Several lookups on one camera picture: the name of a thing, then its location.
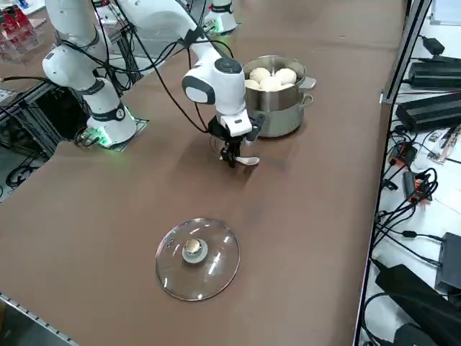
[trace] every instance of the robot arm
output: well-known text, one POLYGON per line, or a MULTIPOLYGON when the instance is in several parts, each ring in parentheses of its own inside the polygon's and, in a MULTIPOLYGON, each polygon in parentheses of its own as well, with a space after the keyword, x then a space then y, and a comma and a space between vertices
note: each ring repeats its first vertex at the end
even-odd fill
POLYGON ((241 65, 217 52, 179 2, 118 0, 117 3, 136 27, 151 30, 153 26, 161 26, 174 31, 197 55, 198 62, 182 80, 182 88, 190 100, 215 105, 218 122, 231 137, 253 130, 246 112, 245 76, 241 65))
POLYGON ((232 0, 213 0, 203 22, 216 34, 227 35, 234 31, 238 24, 233 17, 232 0))
MULTIPOLYGON (((69 41, 87 53, 104 60, 105 44, 92 23, 91 0, 46 0, 50 20, 57 31, 69 35, 69 41)), ((238 61, 222 57, 208 42, 201 27, 176 0, 118 0, 122 13, 136 27, 152 30, 162 27, 176 32, 184 44, 197 55, 198 62, 182 80, 185 94, 193 102, 215 105, 217 115, 210 122, 214 136, 233 143, 231 160, 240 154, 243 139, 252 141, 260 129, 247 114, 245 81, 238 61)), ((112 84, 95 78, 97 64, 84 54, 65 45, 55 48, 43 61, 46 75, 52 81, 80 92, 93 112, 91 121, 112 137, 113 143, 126 141, 135 132, 135 122, 127 114, 112 84)))

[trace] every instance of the wire bundle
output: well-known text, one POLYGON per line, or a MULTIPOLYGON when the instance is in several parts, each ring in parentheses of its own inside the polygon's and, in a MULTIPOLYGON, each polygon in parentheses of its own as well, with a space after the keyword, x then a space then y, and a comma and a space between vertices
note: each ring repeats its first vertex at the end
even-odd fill
MULTIPOLYGON (((419 144, 421 147, 424 146, 424 142, 426 139, 431 135, 432 133, 428 133, 422 143, 416 142, 416 137, 418 136, 418 133, 411 138, 408 134, 402 133, 398 127, 391 131, 390 133, 390 139, 394 142, 394 145, 390 148, 390 150, 387 152, 387 155, 390 154, 394 149, 397 149, 396 151, 398 152, 398 159, 403 163, 403 165, 395 171, 389 178, 384 179, 385 175, 390 171, 390 168, 395 165, 395 159, 390 160, 390 166, 388 169, 385 170, 383 173, 383 182, 390 182, 392 178, 394 178, 399 172, 401 172, 404 168, 406 168, 408 171, 411 171, 411 167, 409 164, 406 163, 405 158, 400 156, 400 150, 399 148, 404 145, 409 145, 412 146, 413 144, 419 144)), ((396 243, 400 247, 404 248, 406 251, 410 252, 414 256, 418 257, 420 260, 423 260, 431 265, 435 266, 440 266, 440 263, 438 261, 435 261, 433 259, 430 259, 425 256, 421 256, 417 252, 413 251, 409 247, 407 247, 405 244, 402 244, 400 241, 392 237, 389 233, 394 233, 394 234, 399 234, 403 237, 414 239, 417 236, 420 237, 426 237, 428 239, 436 240, 436 241, 441 241, 441 239, 438 236, 432 236, 430 234, 417 234, 414 231, 404 231, 404 232, 399 232, 395 231, 395 227, 404 222, 407 221, 409 218, 411 218, 415 212, 416 212, 416 206, 431 196, 439 186, 439 183, 437 182, 437 171, 434 168, 428 168, 425 171, 416 173, 416 176, 421 177, 423 182, 426 184, 426 191, 423 195, 420 196, 415 196, 415 192, 413 192, 408 198, 406 198, 397 208, 394 210, 387 212, 380 210, 377 212, 375 216, 375 237, 374 237, 374 243, 372 245, 372 249, 374 249, 385 237, 387 237, 389 240, 392 242, 396 243)))
POLYGON ((11 170, 6 177, 6 186, 12 188, 13 190, 17 189, 26 180, 26 175, 31 175, 36 169, 39 168, 31 166, 32 162, 36 158, 37 157, 34 155, 29 155, 18 167, 11 170))

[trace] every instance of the table surface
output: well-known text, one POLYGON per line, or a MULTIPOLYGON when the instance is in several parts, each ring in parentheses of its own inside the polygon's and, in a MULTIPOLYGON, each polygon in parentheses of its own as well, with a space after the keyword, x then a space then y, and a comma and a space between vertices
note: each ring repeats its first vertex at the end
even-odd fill
MULTIPOLYGON (((421 28, 421 35, 426 37, 435 37, 445 46, 443 56, 453 58, 461 58, 461 47, 454 37, 461 35, 461 26, 452 25, 431 25, 430 20, 426 19, 423 27, 421 28)), ((413 49, 413 58, 431 58, 430 53, 423 47, 422 41, 416 42, 413 49)), ((414 99, 421 99, 426 97, 439 96, 439 94, 407 94, 417 92, 428 92, 424 90, 410 89, 407 84, 402 84, 397 97, 397 103, 408 102, 414 99)), ((399 125, 399 122, 394 122, 392 127, 399 125)), ((426 137, 427 133, 421 133, 416 138, 416 142, 421 143, 426 137)), ((389 141, 389 148, 393 146, 393 141, 389 141)), ((432 149, 434 144, 428 139, 424 142, 428 149, 432 149)), ((411 168, 414 172, 421 172, 429 167, 435 168, 437 171, 439 187, 434 193, 434 200, 426 205, 419 205, 416 209, 415 215, 408 221, 404 221, 395 227, 396 231, 412 230, 420 234, 432 234, 435 236, 444 236, 446 232, 457 234, 461 236, 461 183, 459 176, 461 176, 461 165, 452 162, 445 162, 443 165, 435 164, 427 158, 428 150, 422 148, 419 151, 411 168)), ((461 143, 458 141, 450 158, 461 161, 461 143)), ((387 177, 392 175, 398 167, 393 167, 387 177)), ((392 181, 399 186, 398 191, 383 190, 380 200, 379 210, 393 210, 404 199, 402 188, 402 174, 397 174, 392 181)), ((430 241, 425 238, 404 239, 402 236, 390 234, 393 238, 397 239, 407 247, 411 248, 416 253, 431 258, 433 260, 439 259, 440 243, 437 241, 430 241)), ((394 266, 399 264, 406 265, 410 270, 417 274, 429 286, 434 287, 436 268, 432 265, 421 261, 414 257, 407 250, 403 249, 393 241, 384 238, 374 250, 372 256, 379 258, 380 261, 387 266, 394 266)), ((375 266, 370 267, 370 278, 367 283, 366 297, 370 297, 382 290, 375 284, 375 278, 379 270, 375 266)), ((367 309, 367 326, 378 337, 385 340, 393 340, 395 331, 402 324, 408 323, 411 319, 392 299, 383 297, 376 299, 370 304, 367 309)))
MULTIPOLYGON (((0 206, 0 291, 81 345, 352 343, 385 147, 378 103, 403 24, 399 1, 238 0, 241 62, 299 59, 318 80, 305 123, 229 169, 155 76, 123 100, 151 119, 122 154, 62 143, 0 206), (200 303, 157 282, 156 248, 191 218, 224 220, 236 278, 200 303)), ((161 69, 184 109, 187 57, 161 69)), ((210 119, 213 107, 201 107, 210 119)))

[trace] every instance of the power adapter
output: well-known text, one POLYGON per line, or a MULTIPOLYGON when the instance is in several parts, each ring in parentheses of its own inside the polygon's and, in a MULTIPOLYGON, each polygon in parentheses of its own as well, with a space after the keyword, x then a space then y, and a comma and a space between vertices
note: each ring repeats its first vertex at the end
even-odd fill
POLYGON ((436 343, 424 333, 421 328, 412 323, 400 326, 394 334, 394 346, 437 346, 436 343))
POLYGON ((460 63, 412 63, 408 79, 402 83, 410 84, 412 89, 447 90, 461 89, 460 63))
POLYGON ((376 259, 372 261, 380 269, 377 285, 436 345, 461 346, 461 312, 405 265, 386 267, 376 259))
POLYGON ((402 102, 397 106, 395 114, 411 132, 458 126, 461 124, 461 92, 402 102))
POLYGON ((461 236, 446 233, 443 240, 439 254, 442 266, 437 268, 435 287, 446 291, 461 289, 461 236))
POLYGON ((416 148, 410 143, 406 141, 398 141, 393 150, 390 152, 389 160, 395 160, 395 163, 399 167, 409 167, 416 158, 417 153, 418 151, 416 148))
POLYGON ((433 56, 439 56, 445 50, 445 47, 436 39, 436 38, 427 38, 421 36, 423 39, 423 46, 427 49, 433 56))

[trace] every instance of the black box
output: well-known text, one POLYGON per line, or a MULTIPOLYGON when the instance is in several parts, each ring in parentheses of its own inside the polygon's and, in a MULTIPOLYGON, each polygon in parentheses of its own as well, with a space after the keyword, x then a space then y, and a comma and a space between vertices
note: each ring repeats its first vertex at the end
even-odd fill
POLYGON ((461 289, 461 236, 452 233, 444 235, 439 262, 442 266, 437 269, 435 287, 447 291, 461 289))
POLYGON ((395 114, 411 132, 451 128, 461 124, 461 92, 404 102, 395 114))

